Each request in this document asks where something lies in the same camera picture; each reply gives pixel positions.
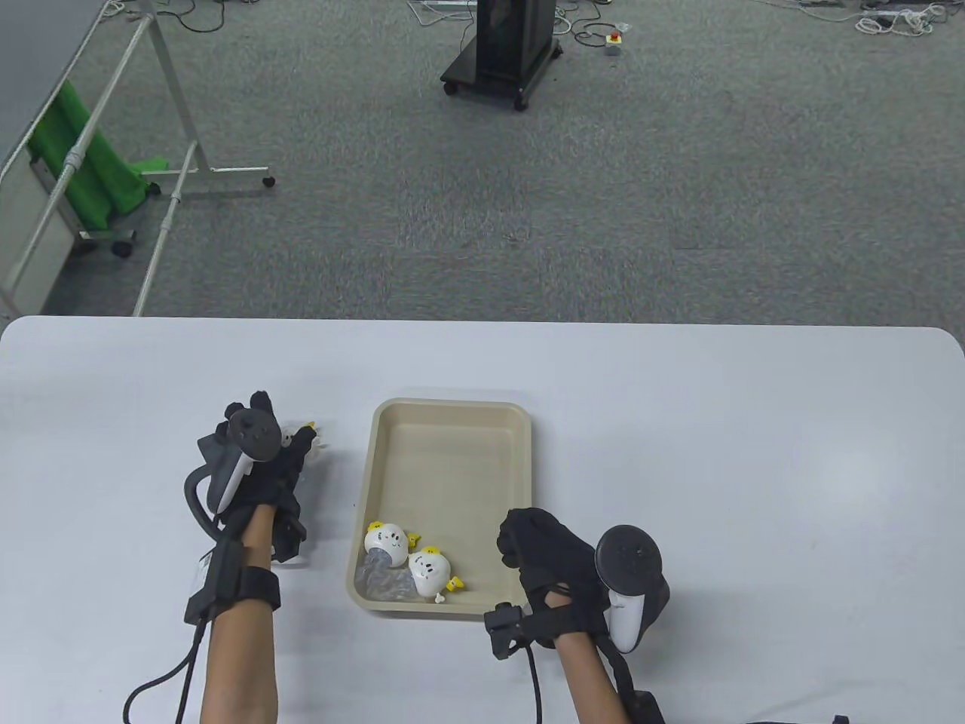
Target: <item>black stand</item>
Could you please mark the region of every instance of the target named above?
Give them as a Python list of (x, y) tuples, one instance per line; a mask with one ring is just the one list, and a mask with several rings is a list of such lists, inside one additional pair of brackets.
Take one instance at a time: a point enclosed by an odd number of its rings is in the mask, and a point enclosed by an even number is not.
[(550, 61), (563, 54), (553, 36), (556, 0), (477, 0), (477, 9), (476, 37), (442, 74), (443, 89), (511, 97), (525, 111)]
[(512, 107), (517, 111), (525, 111), (530, 107), (530, 96), (543, 74), (546, 73), (550, 61), (556, 60), (561, 55), (563, 55), (563, 49), (560, 47), (560, 41), (553, 38), (542, 49), (530, 66), (529, 72), (518, 83), (496, 77), (477, 78), (476, 39), (473, 38), (442, 74), (442, 89), (447, 96), (454, 96), (459, 88), (466, 88), (474, 93), (511, 97)]

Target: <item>forearm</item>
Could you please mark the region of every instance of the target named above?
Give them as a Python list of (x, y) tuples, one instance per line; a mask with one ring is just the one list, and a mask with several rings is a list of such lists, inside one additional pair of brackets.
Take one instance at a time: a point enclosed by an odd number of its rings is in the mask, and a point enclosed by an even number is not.
[(556, 640), (556, 650), (580, 724), (630, 724), (590, 636), (565, 633)]
[[(241, 541), (245, 565), (271, 568), (275, 510), (258, 506)], [(247, 599), (218, 616), (207, 652), (202, 724), (275, 724), (275, 639), (271, 606)]]

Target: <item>plastic tray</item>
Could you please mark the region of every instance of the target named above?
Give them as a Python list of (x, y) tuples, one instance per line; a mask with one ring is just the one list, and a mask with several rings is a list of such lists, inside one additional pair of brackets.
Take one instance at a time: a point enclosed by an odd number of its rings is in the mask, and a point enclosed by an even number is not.
[[(390, 400), (372, 420), (348, 593), (363, 608), (427, 618), (481, 617), (500, 601), (525, 601), (518, 572), (503, 565), (496, 535), (510, 508), (533, 500), (532, 423), (515, 404)], [(422, 536), (466, 588), (443, 603), (364, 598), (355, 571), (370, 523)]]

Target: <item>cartoon face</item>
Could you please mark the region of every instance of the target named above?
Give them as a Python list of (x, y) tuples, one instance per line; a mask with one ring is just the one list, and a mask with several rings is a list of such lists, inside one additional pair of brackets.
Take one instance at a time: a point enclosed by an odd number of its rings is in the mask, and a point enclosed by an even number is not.
[(408, 536), (393, 523), (373, 523), (365, 534), (365, 552), (373, 548), (384, 550), (392, 559), (392, 568), (405, 563), (409, 554)]
[(409, 556), (409, 570), (416, 582), (416, 591), (430, 599), (444, 588), (452, 575), (449, 561), (436, 548), (423, 548)]

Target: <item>clear plastic bag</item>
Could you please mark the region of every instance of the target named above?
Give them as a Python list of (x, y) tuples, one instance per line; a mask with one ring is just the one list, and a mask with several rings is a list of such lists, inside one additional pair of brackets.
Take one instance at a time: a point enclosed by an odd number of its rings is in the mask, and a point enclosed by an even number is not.
[(369, 600), (417, 601), (423, 600), (416, 590), (415, 580), (408, 566), (391, 568), (389, 554), (373, 548), (365, 555), (355, 570), (355, 588)]

